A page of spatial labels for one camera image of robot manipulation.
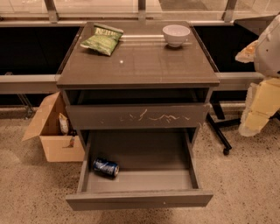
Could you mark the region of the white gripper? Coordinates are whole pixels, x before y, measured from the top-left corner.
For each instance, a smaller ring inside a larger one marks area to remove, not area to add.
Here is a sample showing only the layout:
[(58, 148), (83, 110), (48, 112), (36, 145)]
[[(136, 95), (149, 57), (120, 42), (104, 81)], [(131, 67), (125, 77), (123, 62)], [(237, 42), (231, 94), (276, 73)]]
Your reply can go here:
[(280, 109), (280, 15), (277, 15), (255, 40), (235, 56), (241, 63), (254, 61), (255, 70), (265, 79), (251, 83), (241, 115), (239, 133), (252, 137), (261, 132), (269, 119)]

